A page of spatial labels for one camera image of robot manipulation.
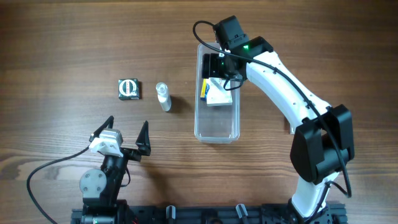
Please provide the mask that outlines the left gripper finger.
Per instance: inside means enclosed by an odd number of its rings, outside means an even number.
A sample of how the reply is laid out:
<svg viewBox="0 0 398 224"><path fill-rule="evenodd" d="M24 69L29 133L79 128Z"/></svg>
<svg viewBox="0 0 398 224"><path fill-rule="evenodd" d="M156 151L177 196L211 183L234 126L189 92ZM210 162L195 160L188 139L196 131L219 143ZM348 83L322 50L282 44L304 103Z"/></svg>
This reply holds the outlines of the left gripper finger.
<svg viewBox="0 0 398 224"><path fill-rule="evenodd" d="M141 131L137 137L136 145L138 147L138 151L143 156L150 156L151 154L151 146L149 140L149 122L145 121L142 125Z"/></svg>
<svg viewBox="0 0 398 224"><path fill-rule="evenodd" d="M112 128L114 124L114 116L110 116L97 130L91 134L91 138L98 138L105 128Z"/></svg>

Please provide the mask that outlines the blue yellow lozenge box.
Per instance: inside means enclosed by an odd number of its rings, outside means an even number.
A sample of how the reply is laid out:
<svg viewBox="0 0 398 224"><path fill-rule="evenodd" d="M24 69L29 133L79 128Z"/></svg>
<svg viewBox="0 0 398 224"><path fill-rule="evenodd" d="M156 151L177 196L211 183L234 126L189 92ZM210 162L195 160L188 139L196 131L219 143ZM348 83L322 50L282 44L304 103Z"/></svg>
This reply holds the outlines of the blue yellow lozenge box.
<svg viewBox="0 0 398 224"><path fill-rule="evenodd" d="M201 92L200 92L200 99L202 101L206 101L207 93L208 93L209 89L210 89L210 86L208 84L208 80L207 79L203 79Z"/></svg>

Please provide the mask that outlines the white blue medicine box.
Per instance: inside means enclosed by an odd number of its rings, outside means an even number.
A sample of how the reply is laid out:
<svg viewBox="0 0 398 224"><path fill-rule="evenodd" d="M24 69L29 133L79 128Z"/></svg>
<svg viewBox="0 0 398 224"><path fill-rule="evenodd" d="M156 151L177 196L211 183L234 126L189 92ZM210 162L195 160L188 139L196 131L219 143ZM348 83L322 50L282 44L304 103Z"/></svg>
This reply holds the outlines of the white blue medicine box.
<svg viewBox="0 0 398 224"><path fill-rule="evenodd" d="M225 80L221 78L209 78L206 81L208 91L206 94L207 106L229 106L233 99L230 91L224 88Z"/></svg>

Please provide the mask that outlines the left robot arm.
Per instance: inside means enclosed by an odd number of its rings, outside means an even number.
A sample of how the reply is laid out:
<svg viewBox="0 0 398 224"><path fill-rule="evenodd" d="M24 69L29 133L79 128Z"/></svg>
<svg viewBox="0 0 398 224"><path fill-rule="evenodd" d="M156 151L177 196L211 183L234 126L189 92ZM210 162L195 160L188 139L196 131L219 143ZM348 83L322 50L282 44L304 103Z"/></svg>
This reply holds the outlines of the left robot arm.
<svg viewBox="0 0 398 224"><path fill-rule="evenodd" d="M125 175L129 175L129 161L139 162L151 154L149 122L145 121L136 140L136 149L122 147L123 137L113 128L114 117L110 116L90 136L88 149L104 156L99 169L86 171L80 179L83 194L81 223L138 223L138 218L126 200L118 194Z"/></svg>

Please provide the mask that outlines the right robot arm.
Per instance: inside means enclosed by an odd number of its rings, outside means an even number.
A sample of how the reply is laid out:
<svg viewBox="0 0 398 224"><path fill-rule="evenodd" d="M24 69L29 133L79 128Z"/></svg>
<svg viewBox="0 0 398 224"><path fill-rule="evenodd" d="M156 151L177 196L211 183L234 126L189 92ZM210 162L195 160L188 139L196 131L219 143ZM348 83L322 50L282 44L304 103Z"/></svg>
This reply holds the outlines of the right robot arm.
<svg viewBox="0 0 398 224"><path fill-rule="evenodd" d="M256 85L294 134L290 160L299 176L296 191L286 205L263 205L261 222L346 223L345 206L326 198L339 175L345 181L340 192L352 196L346 169L354 158L350 110L314 95L283 65L271 44L260 36L250 39L235 16L212 28L218 46L203 56L203 77Z"/></svg>

